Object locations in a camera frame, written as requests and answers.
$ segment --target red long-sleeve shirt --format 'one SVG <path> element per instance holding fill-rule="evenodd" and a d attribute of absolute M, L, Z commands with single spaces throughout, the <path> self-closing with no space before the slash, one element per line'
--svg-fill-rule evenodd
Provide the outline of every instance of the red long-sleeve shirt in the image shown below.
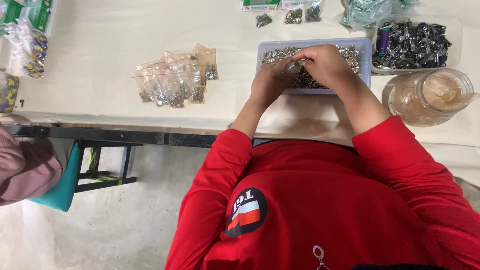
<path fill-rule="evenodd" d="M 353 138 L 252 148 L 218 135 L 180 208 L 167 270 L 480 269 L 480 216 L 452 174 L 391 117 Z"/>

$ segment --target person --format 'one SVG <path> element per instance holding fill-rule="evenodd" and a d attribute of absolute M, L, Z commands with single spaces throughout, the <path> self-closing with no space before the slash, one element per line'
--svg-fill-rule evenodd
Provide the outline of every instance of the person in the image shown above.
<path fill-rule="evenodd" d="M 0 206 L 37 198 L 62 177 L 74 140 L 13 137 L 0 123 Z"/>
<path fill-rule="evenodd" d="M 355 149 L 284 140 L 252 148 L 290 61 L 334 90 Z M 391 116 L 335 46 L 264 65 L 185 195 L 167 270 L 480 269 L 480 216 L 452 174 Z"/>

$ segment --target teal cushion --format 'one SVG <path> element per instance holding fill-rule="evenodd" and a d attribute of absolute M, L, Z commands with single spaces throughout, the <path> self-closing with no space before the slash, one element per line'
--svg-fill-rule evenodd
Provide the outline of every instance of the teal cushion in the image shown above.
<path fill-rule="evenodd" d="M 73 145 L 67 168 L 60 181 L 44 195 L 29 200 L 67 212 L 72 204 L 75 186 L 77 185 L 79 163 L 80 147 L 78 142 L 76 142 Z"/>

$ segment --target logo patch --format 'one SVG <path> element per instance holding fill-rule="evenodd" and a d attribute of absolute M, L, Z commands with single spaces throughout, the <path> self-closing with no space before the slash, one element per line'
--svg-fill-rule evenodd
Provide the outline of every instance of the logo patch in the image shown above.
<path fill-rule="evenodd" d="M 263 224 L 267 216 L 267 200 L 258 189 L 242 190 L 235 198 L 224 234 L 239 237 L 251 233 Z"/>

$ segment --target table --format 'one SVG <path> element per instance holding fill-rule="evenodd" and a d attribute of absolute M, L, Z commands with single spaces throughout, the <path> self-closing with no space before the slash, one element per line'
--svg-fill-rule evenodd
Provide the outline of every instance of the table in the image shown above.
<path fill-rule="evenodd" d="M 419 13 L 451 15 L 464 25 L 462 60 L 456 69 L 480 86 L 477 49 L 480 2 L 422 0 Z M 250 12 L 236 0 L 61 1 L 46 61 L 46 77 L 21 79 L 14 112 L 33 122 L 98 127 L 155 127 L 158 130 L 216 135 L 225 130 L 247 100 L 255 75 L 256 51 L 263 41 L 364 37 L 335 21 L 344 8 L 326 0 L 321 23 L 255 28 Z M 217 48 L 219 81 L 207 84 L 206 105 L 169 110 L 143 104 L 131 72 L 160 57 L 164 49 L 190 51 L 196 42 Z M 385 101 L 395 76 L 374 76 L 372 91 Z M 19 100 L 24 100 L 21 108 Z M 450 121 L 411 128 L 425 143 L 480 147 L 480 101 Z M 262 117 L 259 137 L 318 139 L 350 144 L 353 131 L 335 97 L 282 96 Z"/>

